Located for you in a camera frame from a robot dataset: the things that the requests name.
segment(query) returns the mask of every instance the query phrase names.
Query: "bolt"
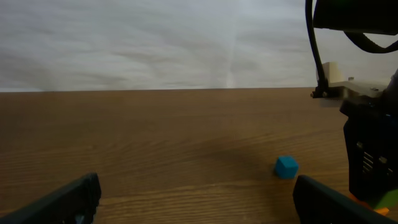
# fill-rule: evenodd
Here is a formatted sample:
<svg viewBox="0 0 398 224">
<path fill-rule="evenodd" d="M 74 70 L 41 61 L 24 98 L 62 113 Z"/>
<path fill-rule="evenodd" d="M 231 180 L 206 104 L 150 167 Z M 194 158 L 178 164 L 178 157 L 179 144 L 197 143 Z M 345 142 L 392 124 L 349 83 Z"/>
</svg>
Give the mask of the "bolt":
<svg viewBox="0 0 398 224">
<path fill-rule="evenodd" d="M 363 148 L 363 144 L 361 142 L 357 142 L 356 143 L 356 147 L 362 149 Z"/>
<path fill-rule="evenodd" d="M 386 163 L 387 163 L 387 159 L 384 158 L 384 157 L 382 157 L 382 156 L 379 158 L 379 161 L 380 161 L 382 164 L 386 164 Z"/>
</svg>

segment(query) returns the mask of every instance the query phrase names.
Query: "wood grain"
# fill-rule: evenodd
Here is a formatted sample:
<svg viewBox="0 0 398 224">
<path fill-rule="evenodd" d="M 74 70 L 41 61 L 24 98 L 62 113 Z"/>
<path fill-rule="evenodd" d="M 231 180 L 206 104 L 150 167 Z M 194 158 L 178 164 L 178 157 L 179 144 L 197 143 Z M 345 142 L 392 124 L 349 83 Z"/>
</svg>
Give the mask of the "wood grain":
<svg viewBox="0 0 398 224">
<path fill-rule="evenodd" d="M 298 223 L 278 156 L 348 193 L 346 117 L 311 91 L 1 93 L 0 215 L 97 172 L 97 224 Z"/>
</svg>

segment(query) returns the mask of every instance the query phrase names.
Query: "orange block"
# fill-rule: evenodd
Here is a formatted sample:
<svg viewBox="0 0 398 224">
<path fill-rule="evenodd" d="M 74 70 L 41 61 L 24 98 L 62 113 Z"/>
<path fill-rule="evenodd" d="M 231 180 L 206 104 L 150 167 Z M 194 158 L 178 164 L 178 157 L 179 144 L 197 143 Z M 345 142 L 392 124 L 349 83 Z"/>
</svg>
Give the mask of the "orange block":
<svg viewBox="0 0 398 224">
<path fill-rule="evenodd" d="M 349 198 L 351 200 L 353 200 L 354 202 L 372 210 L 372 208 L 368 205 L 368 203 L 358 200 L 358 198 L 356 198 L 353 194 L 350 194 Z M 388 214 L 388 212 L 390 212 L 390 210 L 388 208 L 379 208 L 379 209 L 375 209 L 374 211 L 377 212 L 378 214 L 384 215 L 384 216 L 386 216 Z"/>
</svg>

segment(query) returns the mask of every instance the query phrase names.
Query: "blue cube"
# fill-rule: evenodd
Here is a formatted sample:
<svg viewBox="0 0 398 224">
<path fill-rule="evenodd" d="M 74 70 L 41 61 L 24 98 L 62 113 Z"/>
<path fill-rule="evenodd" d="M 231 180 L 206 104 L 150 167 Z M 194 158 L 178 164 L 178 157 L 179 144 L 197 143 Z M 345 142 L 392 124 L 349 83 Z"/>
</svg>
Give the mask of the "blue cube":
<svg viewBox="0 0 398 224">
<path fill-rule="evenodd" d="M 279 156 L 275 165 L 276 174 L 282 179 L 293 179 L 299 165 L 292 156 Z"/>
</svg>

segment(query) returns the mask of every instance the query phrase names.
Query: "white wall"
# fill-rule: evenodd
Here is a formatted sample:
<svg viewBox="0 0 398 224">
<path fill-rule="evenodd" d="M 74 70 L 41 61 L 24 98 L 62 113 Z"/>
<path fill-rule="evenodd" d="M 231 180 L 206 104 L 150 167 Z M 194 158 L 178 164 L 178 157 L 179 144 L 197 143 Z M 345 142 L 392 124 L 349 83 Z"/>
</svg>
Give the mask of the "white wall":
<svg viewBox="0 0 398 224">
<path fill-rule="evenodd" d="M 317 37 L 346 77 L 398 67 L 342 32 Z M 0 1 L 0 91 L 315 85 L 304 0 Z"/>
</svg>

